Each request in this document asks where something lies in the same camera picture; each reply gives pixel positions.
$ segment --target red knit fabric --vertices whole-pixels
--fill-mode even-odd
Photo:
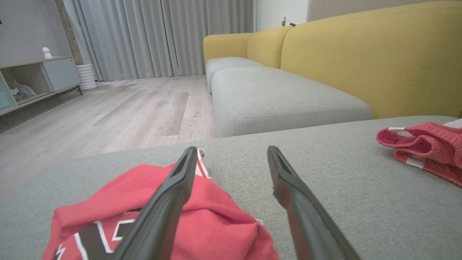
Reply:
[[[62,254],[59,255],[61,260],[84,259],[80,250],[82,245],[75,237],[83,237],[83,229],[96,226],[96,223],[104,230],[102,237],[107,247],[114,250],[119,242],[114,233],[117,222],[136,218],[126,212],[142,208],[172,168],[173,165],[135,167],[109,182],[88,200],[57,208],[43,259],[51,260],[57,254]],[[191,197],[182,209],[171,259],[277,258],[268,231],[242,211],[212,180],[195,175]]]
[[[462,187],[462,129],[432,122],[404,128],[413,137],[400,136],[389,128],[377,133],[377,141],[393,147],[399,161],[420,161],[423,170]]]

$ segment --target gray curtain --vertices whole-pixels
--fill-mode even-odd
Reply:
[[[205,36],[253,30],[253,0],[73,1],[98,80],[204,74]]]

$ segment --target white figurine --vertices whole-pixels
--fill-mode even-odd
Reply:
[[[43,48],[42,48],[42,52],[43,52],[43,57],[44,57],[45,59],[51,59],[51,58],[53,58],[53,56],[52,56],[51,53],[50,53],[50,49],[48,49],[47,47],[43,47]]]

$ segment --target white wall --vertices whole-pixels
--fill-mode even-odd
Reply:
[[[437,0],[311,0],[309,21]]]
[[[0,0],[0,66],[72,56],[55,0]]]
[[[287,16],[286,25],[306,22],[308,2],[309,0],[259,0],[260,31],[281,26],[281,15]]]

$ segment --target teal cabinet drawer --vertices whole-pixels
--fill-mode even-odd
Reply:
[[[3,90],[0,90],[0,110],[11,106],[10,100],[6,97]]]

